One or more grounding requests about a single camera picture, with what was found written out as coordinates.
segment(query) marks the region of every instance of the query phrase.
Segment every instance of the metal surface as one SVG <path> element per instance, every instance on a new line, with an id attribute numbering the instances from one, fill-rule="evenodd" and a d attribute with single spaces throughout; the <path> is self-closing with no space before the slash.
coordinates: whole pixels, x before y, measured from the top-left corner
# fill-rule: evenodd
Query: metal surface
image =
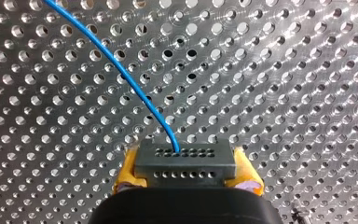
<path id="1" fill-rule="evenodd" d="M 358 0 L 59 2 L 180 140 L 242 146 L 285 223 L 358 223 Z M 83 35 L 0 0 L 0 223 L 87 223 L 147 135 L 166 140 Z"/>
<path id="2" fill-rule="evenodd" d="M 236 164 L 227 139 L 215 144 L 181 144 L 175 153 L 171 144 L 145 139 L 136 152 L 134 174 L 145 178 L 148 187 L 225 186 L 234 179 Z"/>

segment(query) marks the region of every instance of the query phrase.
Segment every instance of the silver perforated background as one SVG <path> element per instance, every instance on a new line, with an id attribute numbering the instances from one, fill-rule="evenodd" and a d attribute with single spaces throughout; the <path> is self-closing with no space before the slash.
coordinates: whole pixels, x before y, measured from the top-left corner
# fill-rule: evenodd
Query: silver perforated background
<path id="1" fill-rule="evenodd" d="M 228 138 L 293 221 L 358 223 L 358 0 L 59 0 L 180 141 Z M 167 137 L 39 0 L 0 0 L 0 223 L 87 223 L 126 148 Z"/>

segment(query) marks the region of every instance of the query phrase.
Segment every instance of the black object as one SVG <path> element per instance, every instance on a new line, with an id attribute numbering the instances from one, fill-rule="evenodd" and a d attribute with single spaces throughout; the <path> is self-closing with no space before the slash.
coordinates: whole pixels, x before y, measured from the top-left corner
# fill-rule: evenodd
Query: black object
<path id="1" fill-rule="evenodd" d="M 142 141 L 136 153 L 134 174 L 148 187 L 224 187 L 235 178 L 233 151 L 227 139 L 217 144 L 181 144 L 180 153 L 171 144 Z"/>
<path id="2" fill-rule="evenodd" d="M 106 199 L 89 224 L 282 224 L 263 198 L 241 189 L 124 190 Z"/>

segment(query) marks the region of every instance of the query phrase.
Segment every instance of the yellow component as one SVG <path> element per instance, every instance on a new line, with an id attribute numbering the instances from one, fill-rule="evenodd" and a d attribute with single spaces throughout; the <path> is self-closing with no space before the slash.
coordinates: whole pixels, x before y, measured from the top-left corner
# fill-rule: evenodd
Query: yellow component
<path id="1" fill-rule="evenodd" d="M 136 178 L 133 175 L 137 148 L 138 147 L 133 147 L 127 151 L 124 165 L 121 168 L 113 187 L 113 193 L 117 193 L 117 186 L 119 183 L 129 183 L 134 186 L 147 188 L 147 182 L 145 179 Z M 236 178 L 227 180 L 226 187 L 233 188 L 244 181 L 254 181 L 261 186 L 259 189 L 254 189 L 254 193 L 262 195 L 264 192 L 264 183 L 240 147 L 236 147 L 234 149 L 234 160 L 237 165 Z"/>
<path id="2" fill-rule="evenodd" d="M 254 189 L 254 193 L 261 196 L 264 193 L 263 180 L 240 147 L 234 149 L 234 160 L 237 165 L 236 177 L 235 179 L 227 180 L 226 187 L 235 187 L 244 181 L 254 181 L 261 186 L 259 189 Z"/>
<path id="3" fill-rule="evenodd" d="M 144 188 L 147 187 L 147 183 L 145 179 L 136 178 L 133 175 L 137 149 L 138 146 L 132 147 L 130 148 L 130 150 L 127 151 L 126 159 L 124 160 L 124 165 L 121 168 L 120 173 L 118 174 L 115 185 L 113 186 L 114 194 L 117 193 L 117 186 L 119 183 L 130 183 L 134 186 L 140 186 Z"/>

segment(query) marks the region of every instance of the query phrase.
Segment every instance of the blue cable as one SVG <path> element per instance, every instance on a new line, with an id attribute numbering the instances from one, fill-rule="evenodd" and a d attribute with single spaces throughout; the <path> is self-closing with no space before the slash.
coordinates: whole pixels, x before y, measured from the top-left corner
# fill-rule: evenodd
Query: blue cable
<path id="1" fill-rule="evenodd" d="M 86 35 L 89 38 L 89 40 L 91 40 L 91 42 L 94 43 L 94 45 L 97 46 L 97 48 L 106 56 L 106 58 L 109 59 L 109 61 L 115 65 L 117 70 L 127 80 L 130 86 L 135 90 L 139 98 L 141 98 L 141 100 L 145 103 L 145 105 L 150 110 L 150 112 L 152 112 L 152 114 L 156 117 L 156 119 L 161 124 L 161 126 L 165 129 L 165 132 L 167 132 L 167 135 L 171 139 L 171 143 L 175 152 L 179 152 L 180 151 L 179 144 L 176 140 L 175 134 L 173 133 L 170 125 L 168 125 L 165 122 L 165 119 L 159 114 L 156 107 L 149 101 L 149 99 L 147 99 L 142 89 L 138 86 L 135 80 L 133 80 L 129 72 L 127 72 L 126 68 L 118 60 L 116 60 L 115 56 L 109 51 L 109 49 L 106 48 L 101 43 L 101 41 L 92 32 L 90 32 L 88 28 L 86 28 L 86 26 L 84 26 L 80 21 L 75 19 L 69 12 L 67 12 L 62 7 L 58 6 L 54 0 L 44 0 L 44 1 L 51 8 L 53 8 L 55 11 L 57 11 L 63 17 L 65 17 L 69 22 L 71 22 L 75 27 L 77 27 L 77 29 L 80 30 L 84 35 Z"/>

